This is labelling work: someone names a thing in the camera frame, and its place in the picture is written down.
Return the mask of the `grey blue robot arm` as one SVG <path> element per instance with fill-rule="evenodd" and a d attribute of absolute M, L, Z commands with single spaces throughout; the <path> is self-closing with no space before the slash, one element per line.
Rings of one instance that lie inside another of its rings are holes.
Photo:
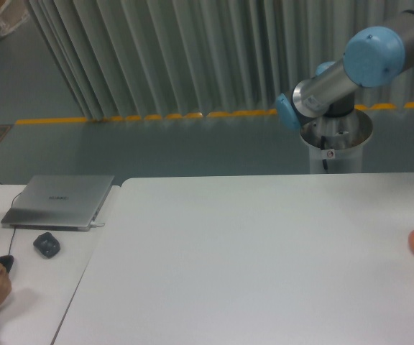
<path fill-rule="evenodd" d="M 414 67 L 414 9 L 402 11 L 380 26 L 358 32 L 343 57 L 318 75 L 280 94 L 277 114 L 290 129 L 300 129 L 322 116 L 340 117 L 354 109 L 358 88 L 391 83 Z"/>

